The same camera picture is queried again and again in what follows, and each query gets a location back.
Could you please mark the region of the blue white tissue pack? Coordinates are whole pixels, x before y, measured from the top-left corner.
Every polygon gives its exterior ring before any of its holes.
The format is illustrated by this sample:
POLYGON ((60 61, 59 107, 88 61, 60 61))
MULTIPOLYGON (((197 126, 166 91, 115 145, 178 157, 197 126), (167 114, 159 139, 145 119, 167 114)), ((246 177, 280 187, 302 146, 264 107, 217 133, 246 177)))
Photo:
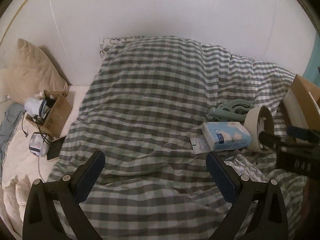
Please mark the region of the blue white tissue pack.
POLYGON ((214 152, 247 148, 252 141, 249 131, 239 122, 204 122, 202 133, 214 152))

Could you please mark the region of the silver foil packet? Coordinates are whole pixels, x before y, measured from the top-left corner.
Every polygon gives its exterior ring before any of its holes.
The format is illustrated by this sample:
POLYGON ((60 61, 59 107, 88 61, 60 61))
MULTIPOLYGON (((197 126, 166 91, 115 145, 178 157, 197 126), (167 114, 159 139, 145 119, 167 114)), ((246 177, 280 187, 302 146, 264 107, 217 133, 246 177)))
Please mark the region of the silver foil packet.
POLYGON ((268 182, 268 179, 265 177, 263 172, 261 172, 240 153, 228 156, 223 162, 226 165, 231 166, 239 176, 246 175, 254 182, 268 182))

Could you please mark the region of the black flat pouch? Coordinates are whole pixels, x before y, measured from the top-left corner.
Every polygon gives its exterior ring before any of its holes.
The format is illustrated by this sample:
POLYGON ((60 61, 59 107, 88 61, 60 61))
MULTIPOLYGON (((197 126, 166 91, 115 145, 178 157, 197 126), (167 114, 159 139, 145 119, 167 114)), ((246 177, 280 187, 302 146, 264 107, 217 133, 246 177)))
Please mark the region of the black flat pouch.
POLYGON ((66 137, 62 137, 50 143, 49 150, 47 153, 47 160, 52 160, 59 156, 65 138, 66 137))

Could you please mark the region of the patterned pillow under blanket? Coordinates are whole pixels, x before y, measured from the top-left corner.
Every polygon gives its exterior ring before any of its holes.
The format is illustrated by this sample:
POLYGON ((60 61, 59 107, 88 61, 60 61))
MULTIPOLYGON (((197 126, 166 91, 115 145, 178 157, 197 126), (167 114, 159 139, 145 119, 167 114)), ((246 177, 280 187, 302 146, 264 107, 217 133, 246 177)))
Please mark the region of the patterned pillow under blanket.
POLYGON ((117 38, 102 38, 100 40, 99 55, 103 59, 107 52, 122 43, 131 42, 135 39, 143 38, 143 36, 133 36, 133 37, 117 37, 117 38))

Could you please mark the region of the small cardboard box with clutter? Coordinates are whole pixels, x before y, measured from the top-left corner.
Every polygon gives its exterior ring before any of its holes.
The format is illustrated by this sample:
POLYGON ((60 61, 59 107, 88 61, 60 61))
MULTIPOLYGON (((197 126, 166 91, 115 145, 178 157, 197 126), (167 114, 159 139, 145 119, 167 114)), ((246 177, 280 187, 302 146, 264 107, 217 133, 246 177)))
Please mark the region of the small cardboard box with clutter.
POLYGON ((37 128, 54 138, 59 138, 72 111, 71 104, 66 99, 65 92, 44 91, 44 106, 41 106, 42 113, 34 117, 29 114, 25 119, 37 128))

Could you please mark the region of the beige pillow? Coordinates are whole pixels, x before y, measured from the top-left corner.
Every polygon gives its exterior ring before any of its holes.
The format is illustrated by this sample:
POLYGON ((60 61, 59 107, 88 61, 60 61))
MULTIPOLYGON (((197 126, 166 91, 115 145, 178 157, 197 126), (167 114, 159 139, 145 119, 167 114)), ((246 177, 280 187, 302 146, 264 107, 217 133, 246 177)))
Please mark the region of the beige pillow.
POLYGON ((19 38, 6 67, 1 69, 1 102, 11 99, 24 104, 33 95, 47 90, 65 92, 67 81, 37 46, 19 38))

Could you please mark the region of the large open cardboard box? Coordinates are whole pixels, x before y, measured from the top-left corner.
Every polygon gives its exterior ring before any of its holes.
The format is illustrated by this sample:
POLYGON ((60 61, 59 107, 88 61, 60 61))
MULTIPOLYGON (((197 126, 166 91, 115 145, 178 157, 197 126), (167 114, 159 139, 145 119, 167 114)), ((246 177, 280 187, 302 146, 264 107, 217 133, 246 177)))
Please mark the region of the large open cardboard box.
POLYGON ((297 74, 280 109, 287 127, 319 130, 319 87, 297 74))

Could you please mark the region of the beige tape roll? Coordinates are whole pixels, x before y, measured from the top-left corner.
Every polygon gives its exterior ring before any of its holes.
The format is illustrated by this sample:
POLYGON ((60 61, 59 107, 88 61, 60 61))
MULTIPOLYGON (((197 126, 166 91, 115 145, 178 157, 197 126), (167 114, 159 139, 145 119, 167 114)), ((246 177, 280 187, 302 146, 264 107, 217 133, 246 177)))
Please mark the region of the beige tape roll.
POLYGON ((259 106, 250 109, 246 115, 244 127, 251 135, 251 142, 248 150, 254 153, 269 153, 268 148, 265 148, 259 141, 259 134, 266 132, 274 135, 274 123, 272 115, 266 106, 259 106))

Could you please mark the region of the checked green white blanket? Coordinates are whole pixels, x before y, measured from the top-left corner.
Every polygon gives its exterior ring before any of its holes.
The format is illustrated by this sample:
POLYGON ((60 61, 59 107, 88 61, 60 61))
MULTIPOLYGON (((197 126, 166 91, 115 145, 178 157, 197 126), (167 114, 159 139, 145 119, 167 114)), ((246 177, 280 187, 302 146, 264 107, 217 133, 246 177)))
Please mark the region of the checked green white blanket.
POLYGON ((100 150, 106 164, 81 208, 103 239, 208 239, 231 205, 191 138, 212 107, 235 99, 266 106, 284 135, 279 104, 294 77, 178 37, 121 43, 106 53, 49 180, 100 150))

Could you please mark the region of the teal curtain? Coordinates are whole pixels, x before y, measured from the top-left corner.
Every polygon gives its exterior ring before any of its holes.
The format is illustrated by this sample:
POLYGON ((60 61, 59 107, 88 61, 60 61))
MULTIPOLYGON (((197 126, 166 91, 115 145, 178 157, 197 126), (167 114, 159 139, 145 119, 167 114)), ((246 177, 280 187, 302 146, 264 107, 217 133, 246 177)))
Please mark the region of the teal curtain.
POLYGON ((310 60, 304 71, 303 77, 315 84, 317 87, 320 85, 320 39, 319 35, 316 35, 313 50, 310 56, 310 60))

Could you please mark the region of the white blue tube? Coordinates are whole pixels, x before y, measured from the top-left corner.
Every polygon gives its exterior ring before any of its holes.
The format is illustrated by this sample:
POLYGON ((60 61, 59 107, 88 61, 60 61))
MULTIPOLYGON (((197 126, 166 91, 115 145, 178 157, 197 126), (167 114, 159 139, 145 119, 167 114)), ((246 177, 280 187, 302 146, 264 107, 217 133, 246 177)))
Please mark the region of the white blue tube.
POLYGON ((194 154, 203 154, 210 152, 210 147, 203 136, 197 138, 190 138, 190 142, 194 154))

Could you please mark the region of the small plastic wrapped pack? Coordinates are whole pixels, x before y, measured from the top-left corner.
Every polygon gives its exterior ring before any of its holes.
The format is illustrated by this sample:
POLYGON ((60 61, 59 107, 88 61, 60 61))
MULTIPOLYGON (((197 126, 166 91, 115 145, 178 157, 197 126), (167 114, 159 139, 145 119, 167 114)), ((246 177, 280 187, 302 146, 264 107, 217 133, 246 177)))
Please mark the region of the small plastic wrapped pack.
POLYGON ((45 157, 49 151, 50 140, 46 134, 35 132, 29 142, 29 151, 36 157, 45 157))

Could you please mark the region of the blue grey cloth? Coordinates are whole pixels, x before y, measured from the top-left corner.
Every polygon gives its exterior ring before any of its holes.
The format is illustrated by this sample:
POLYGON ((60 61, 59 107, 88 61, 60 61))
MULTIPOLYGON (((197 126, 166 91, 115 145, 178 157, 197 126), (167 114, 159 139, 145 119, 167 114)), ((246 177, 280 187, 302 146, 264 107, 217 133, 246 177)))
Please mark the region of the blue grey cloth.
POLYGON ((16 127, 20 122, 23 113, 25 112, 24 106, 20 103, 13 103, 7 108, 4 113, 4 118, 1 123, 1 180, 3 177, 4 162, 7 155, 7 148, 9 142, 16 131, 16 127))

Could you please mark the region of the teal plastic clothes hanger clip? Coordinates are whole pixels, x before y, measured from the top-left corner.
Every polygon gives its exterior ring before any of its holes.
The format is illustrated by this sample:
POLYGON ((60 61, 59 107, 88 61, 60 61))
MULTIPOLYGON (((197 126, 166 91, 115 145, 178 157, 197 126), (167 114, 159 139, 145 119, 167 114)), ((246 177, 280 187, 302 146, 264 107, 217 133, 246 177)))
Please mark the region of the teal plastic clothes hanger clip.
POLYGON ((216 107, 212 107, 206 114, 206 118, 213 122, 244 122, 247 113, 253 109, 253 107, 253 101, 236 99, 227 103, 221 103, 216 107))

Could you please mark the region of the white bed sheet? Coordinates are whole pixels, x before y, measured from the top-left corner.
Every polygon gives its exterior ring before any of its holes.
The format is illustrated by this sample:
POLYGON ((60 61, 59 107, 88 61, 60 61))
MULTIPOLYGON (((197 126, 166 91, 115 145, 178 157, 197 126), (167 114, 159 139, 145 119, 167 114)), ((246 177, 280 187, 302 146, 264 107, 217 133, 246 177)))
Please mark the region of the white bed sheet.
POLYGON ((25 117, 21 117, 7 145, 3 161, 1 219, 14 239, 22 239, 24 211, 31 182, 37 178, 47 180, 58 160, 48 160, 30 152, 29 142, 34 132, 35 127, 25 117))

